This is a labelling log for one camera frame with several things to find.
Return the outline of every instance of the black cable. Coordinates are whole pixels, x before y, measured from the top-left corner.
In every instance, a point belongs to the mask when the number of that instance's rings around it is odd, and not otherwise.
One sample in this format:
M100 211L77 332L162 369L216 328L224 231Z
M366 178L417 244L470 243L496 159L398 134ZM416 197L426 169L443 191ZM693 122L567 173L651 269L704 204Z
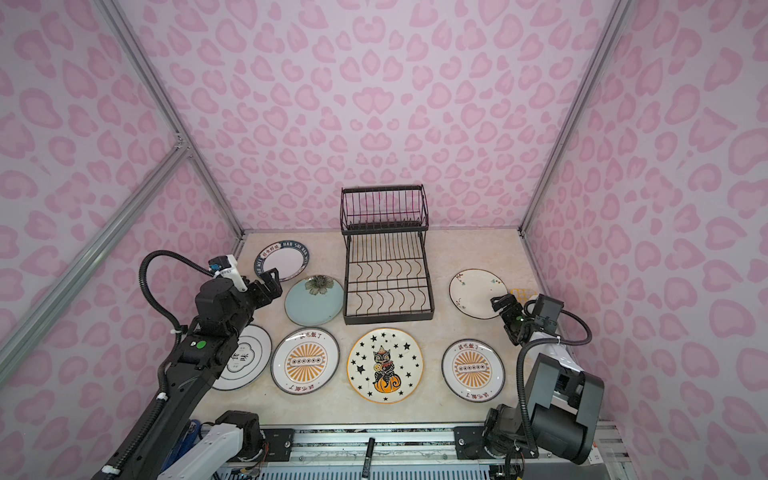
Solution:
M527 312L528 304L531 302L529 300L525 303L524 311ZM540 345L546 345L549 343L560 343L561 345L570 345L570 346L581 346L581 345L587 345L589 342L592 341L592 330L590 330L589 325L579 318L577 315L568 312L567 310L561 310L561 313L564 313L565 315L568 315L572 319L576 320L581 324L581 326L584 327L584 330L587 333L587 336L582 340L565 340L561 338L543 338L543 339L536 339L531 342L526 343L521 349L520 353L518 353L518 361L517 361L517 368L515 371L516 375L516 382L518 387L518 405L520 406L520 414L522 417L522 424L523 424L523 433L525 434L525 442L528 444L528 450L533 452L536 441L533 438L533 426L531 425L531 417L528 414L528 400L525 398L525 383L523 382L523 367L525 366L525 355L533 348L540 346Z
M147 300L147 303L149 303L152 308L154 308L162 316L168 319L171 325L174 326L174 330L176 331L176 333L174 334L175 335L174 347L170 350L170 353L165 358L165 360L163 360L160 366L157 367L157 383L158 383L157 396L155 397L154 404L152 405L152 410L150 411L150 415L147 417L147 420L141 425L138 433L136 434L134 439L131 441L131 443L128 444L128 447L123 451L122 455L120 455L118 460L112 465L112 467L116 468L117 470L122 470L125 467L125 464L127 463L128 459L134 454L134 452L136 451L138 446L141 444L141 442L144 441L144 437L147 436L147 434L152 428L152 425L154 425L154 423L157 421L157 418L160 416L160 413L162 412L163 407L167 402L167 395L168 395L168 378L165 375L165 369L170 363L170 357L174 354L174 350L181 343L181 332L183 330L181 328L181 324L179 324L179 321L176 319L173 313L166 310L154 298L154 295L152 295L152 292L149 290L149 285L147 283L147 268L149 267L150 262L157 257L174 258L176 260L179 260L182 263L187 264L188 266L191 266L192 268L194 268L200 273L204 273L205 275L208 275L208 276L214 275L205 267L196 264L192 260L182 255L179 255L176 252L171 252L170 250L155 250L154 252L149 253L141 261L141 265L139 266L139 287L141 288L141 293L144 295L144 298ZM166 399L158 398L161 396L161 394L165 394ZM114 475L109 475L108 478L114 478Z

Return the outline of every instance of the beige countertop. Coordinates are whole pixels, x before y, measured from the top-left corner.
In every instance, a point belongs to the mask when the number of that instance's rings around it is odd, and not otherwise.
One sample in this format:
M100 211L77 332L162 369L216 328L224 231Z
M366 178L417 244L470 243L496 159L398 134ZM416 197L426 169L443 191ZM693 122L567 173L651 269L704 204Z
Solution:
M290 287L316 274L330 275L344 281L346 249L340 232L328 233L252 233L238 259L240 272L250 279L256 275L253 262L266 246L280 240L297 240L310 251L310 262L296 278L283 283L283 297L257 310L253 323L264 328L273 349L286 336L301 327L286 315L284 299ZM515 360L519 348L507 339L498 317L474 319L461 313L451 301L449 284L459 271L469 268L489 270L499 276L507 288L537 289L516 230L430 230L426 233L426 256L432 278L435 316L421 322L346 325L341 313L321 326L336 337L341 364L333 378L320 390L294 396L278 389L270 367L250 384L229 392L210 390L192 415L201 421L213 421L227 410L244 410L259 415L262 425L313 423L387 423L387 422L466 422L483 421L488 408L499 403L517 404ZM382 326L402 329L419 343L424 356L424 373L419 387L407 399L380 405L361 398L346 375L346 358L353 343L365 333ZM442 355L459 339L477 339L490 345L502 358L506 382L502 392L485 403L460 399L445 384L440 362ZM526 374L533 359L526 359Z

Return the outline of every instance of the dish rack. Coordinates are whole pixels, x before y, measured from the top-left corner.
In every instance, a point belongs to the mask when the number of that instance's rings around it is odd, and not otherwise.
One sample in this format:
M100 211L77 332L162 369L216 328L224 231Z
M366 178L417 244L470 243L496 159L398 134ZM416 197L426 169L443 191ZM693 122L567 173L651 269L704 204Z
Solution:
M346 244L344 322L431 320L424 186L342 189L339 220Z

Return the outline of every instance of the orange sunburst design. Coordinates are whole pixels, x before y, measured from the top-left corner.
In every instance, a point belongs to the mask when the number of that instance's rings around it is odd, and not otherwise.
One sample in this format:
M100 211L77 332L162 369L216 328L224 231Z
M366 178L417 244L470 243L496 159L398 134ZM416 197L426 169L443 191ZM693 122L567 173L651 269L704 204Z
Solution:
M459 353L453 361L456 378L471 389L485 386L491 379L491 365L477 352Z
M297 383L312 382L326 368L326 350L317 343L302 343L286 358L286 374Z

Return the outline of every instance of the metal rail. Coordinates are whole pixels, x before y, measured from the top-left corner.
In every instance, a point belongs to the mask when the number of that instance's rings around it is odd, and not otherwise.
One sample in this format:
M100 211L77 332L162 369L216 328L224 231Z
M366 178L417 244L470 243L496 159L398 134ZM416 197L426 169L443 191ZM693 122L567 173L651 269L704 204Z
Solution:
M185 158L185 147L174 147L144 183L109 219L101 231L72 260L48 294L22 317L19 327L0 349L0 387L7 382L32 350L45 338L70 302L80 293L91 275L120 243L136 219L165 185Z
M587 110L589 98L594 89L598 86L600 77L607 67L608 60L616 48L621 32L624 30L624 26L626 25L635 4L637 4L637 0L616 0L611 8L611 13L608 14L603 33L598 40L598 46L592 53L589 63L587 63L584 79L579 84L576 96L574 97L574 102L571 104L571 108L565 116L563 128L561 128L558 133L552 152L547 159L544 172L542 172L541 177L539 177L538 183L536 184L531 203L528 205L528 209L525 211L525 215L521 221L519 228L521 236L524 236L528 232L529 227L533 223L536 212L541 206L541 202L544 200L549 184L551 183L552 174L562 161L568 143L571 141L571 137L573 137L573 133L576 131L581 116L584 111Z
M206 190L208 190L208 194L214 199L214 203L219 207L219 210L221 210L221 213L227 219L227 223L232 231L238 238L241 238L243 236L243 227L240 225L240 221L237 219L229 201L227 201L227 198L219 188L219 184L216 183L214 176L205 164L202 153L197 148L194 139L187 131L187 127L181 120L181 116L176 110L173 101L170 99L170 95L163 86L160 75L157 74L155 68L149 61L134 29L128 22L123 9L118 4L118 0L93 1L109 24L116 40L128 57L128 60L131 61L134 69L144 82L149 95L154 99L159 112L170 126L170 129L175 132L178 140L182 142L182 144L185 144L190 148L193 165L200 175L200 178L203 180L203 185Z

